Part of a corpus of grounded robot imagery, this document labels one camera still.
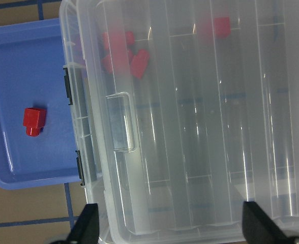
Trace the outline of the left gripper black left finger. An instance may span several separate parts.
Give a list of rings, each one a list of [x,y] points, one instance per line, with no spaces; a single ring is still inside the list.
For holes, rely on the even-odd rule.
[[[99,232],[98,204],[86,204],[65,243],[98,243]]]

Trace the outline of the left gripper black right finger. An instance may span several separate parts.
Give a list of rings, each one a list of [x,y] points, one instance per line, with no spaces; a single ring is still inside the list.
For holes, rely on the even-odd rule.
[[[242,233],[247,243],[294,243],[254,201],[243,202]]]

